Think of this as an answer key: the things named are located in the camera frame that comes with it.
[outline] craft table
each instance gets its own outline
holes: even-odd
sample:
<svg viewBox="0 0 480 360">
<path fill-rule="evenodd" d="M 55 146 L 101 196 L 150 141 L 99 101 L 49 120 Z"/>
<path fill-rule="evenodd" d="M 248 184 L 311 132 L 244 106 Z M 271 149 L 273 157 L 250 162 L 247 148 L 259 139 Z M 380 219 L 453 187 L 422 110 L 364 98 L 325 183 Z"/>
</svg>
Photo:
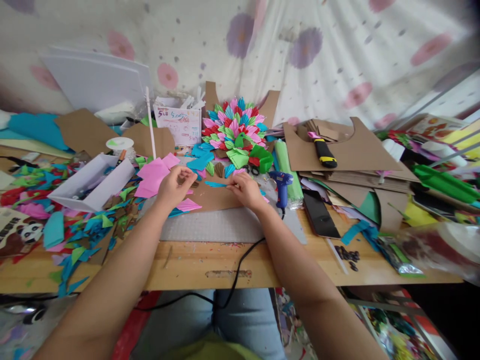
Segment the craft table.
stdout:
<svg viewBox="0 0 480 360">
<path fill-rule="evenodd" d="M 0 146 L 0 156 L 26 155 L 28 151 Z M 63 158 L 42 155 L 40 158 L 61 163 Z M 0 158 L 0 170 L 8 171 L 12 162 Z M 343 235 L 357 220 L 346 223 L 339 214 L 329 207 L 329 212 L 338 231 Z M 360 261 L 358 272 L 347 266 L 349 274 L 343 273 L 335 255 L 324 238 L 314 235 L 310 229 L 306 214 L 298 210 L 298 217 L 305 232 L 308 244 L 305 248 L 325 270 L 336 286 L 461 283 L 455 275 L 438 270 L 425 271 L 426 278 L 405 278 L 399 276 L 379 252 L 375 252 L 361 236 L 348 246 L 349 251 L 358 251 Z M 121 240 L 118 240 L 114 252 Z M 341 245 L 340 240 L 332 240 Z M 187 290 L 187 289 L 225 289 L 232 286 L 238 261 L 251 244 L 221 244 L 215 242 L 179 242 L 160 241 L 153 266 L 145 285 L 146 290 Z M 0 264 L 0 293 L 56 293 L 58 285 L 49 279 L 49 273 L 58 271 L 54 266 L 51 252 L 38 246 L 32 253 L 17 264 L 4 259 Z M 78 267 L 70 282 L 76 282 L 86 276 L 90 278 L 79 288 L 85 288 L 101 266 L 84 263 Z M 243 261 L 238 278 L 238 288 L 279 287 L 281 284 L 275 274 L 272 259 L 266 244 L 258 245 Z"/>
</svg>

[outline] glue gun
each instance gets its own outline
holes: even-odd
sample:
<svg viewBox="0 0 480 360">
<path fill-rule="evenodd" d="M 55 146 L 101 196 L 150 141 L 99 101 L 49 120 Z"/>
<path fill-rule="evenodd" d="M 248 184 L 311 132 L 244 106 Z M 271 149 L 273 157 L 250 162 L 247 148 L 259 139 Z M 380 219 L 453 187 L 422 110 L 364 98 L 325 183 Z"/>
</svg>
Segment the glue gun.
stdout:
<svg viewBox="0 0 480 360">
<path fill-rule="evenodd" d="M 278 188 L 278 201 L 276 202 L 276 207 L 285 209 L 288 201 L 287 186 L 294 182 L 294 177 L 289 173 L 281 171 L 270 171 L 268 175 L 275 180 Z"/>
</svg>

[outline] white container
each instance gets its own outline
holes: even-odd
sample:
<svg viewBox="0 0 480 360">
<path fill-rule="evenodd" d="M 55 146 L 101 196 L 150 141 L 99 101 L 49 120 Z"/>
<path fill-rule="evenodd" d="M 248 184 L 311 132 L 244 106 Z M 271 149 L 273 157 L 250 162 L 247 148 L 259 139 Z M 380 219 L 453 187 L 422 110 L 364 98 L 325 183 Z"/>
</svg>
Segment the white container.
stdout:
<svg viewBox="0 0 480 360">
<path fill-rule="evenodd" d="M 108 167 L 114 167 L 119 160 L 118 156 L 99 154 L 75 175 L 69 177 L 62 185 L 52 191 L 48 198 L 67 208 L 95 213 L 102 210 L 112 195 L 117 194 L 135 173 L 133 165 L 125 159 L 108 176 L 83 199 L 75 199 L 85 191 L 89 185 L 95 183 Z"/>
</svg>

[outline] jeans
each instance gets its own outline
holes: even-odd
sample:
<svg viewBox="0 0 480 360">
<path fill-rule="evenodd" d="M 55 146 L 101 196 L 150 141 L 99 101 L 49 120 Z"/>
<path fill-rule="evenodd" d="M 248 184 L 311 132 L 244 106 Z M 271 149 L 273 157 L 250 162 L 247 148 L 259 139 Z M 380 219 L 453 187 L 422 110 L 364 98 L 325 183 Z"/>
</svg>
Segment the jeans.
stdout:
<svg viewBox="0 0 480 360">
<path fill-rule="evenodd" d="M 164 291 L 159 304 L 188 291 Z M 195 291 L 223 305 L 230 290 Z M 225 341 L 241 344 L 261 359 L 286 359 L 267 288 L 236 289 L 226 309 L 213 310 L 212 304 L 187 296 L 165 308 L 154 310 L 131 358 L 161 359 L 175 348 L 201 340 L 210 332 Z"/>
</svg>

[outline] white stick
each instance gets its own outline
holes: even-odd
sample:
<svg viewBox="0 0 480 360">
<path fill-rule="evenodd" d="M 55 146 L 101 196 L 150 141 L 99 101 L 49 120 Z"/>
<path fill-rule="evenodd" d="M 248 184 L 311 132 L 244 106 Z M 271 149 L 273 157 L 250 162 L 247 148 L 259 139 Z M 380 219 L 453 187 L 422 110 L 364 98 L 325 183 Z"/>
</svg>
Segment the white stick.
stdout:
<svg viewBox="0 0 480 360">
<path fill-rule="evenodd" d="M 348 275 L 348 274 L 349 274 L 349 271 L 347 270 L 347 268 L 345 267 L 344 262 L 343 262 L 342 259 L 340 258 L 339 253 L 337 252 L 337 250 L 335 250 L 335 246 L 332 244 L 332 241 L 330 240 L 329 237 L 326 237 L 325 239 L 326 239 L 326 242 L 328 243 L 328 245 L 330 245 L 331 250 L 332 250 L 333 253 L 335 254 L 335 257 L 336 257 L 337 261 L 339 262 L 341 268 L 343 269 L 343 272 L 345 273 L 345 275 Z"/>
<path fill-rule="evenodd" d="M 157 158 L 157 152 L 155 150 L 155 138 L 154 138 L 154 125 L 152 124 L 152 114 L 150 111 L 150 94 L 149 87 L 145 88 L 146 91 L 146 108 L 148 110 L 148 125 L 150 126 L 150 137 L 151 137 L 151 150 L 153 152 L 153 160 Z"/>
</svg>

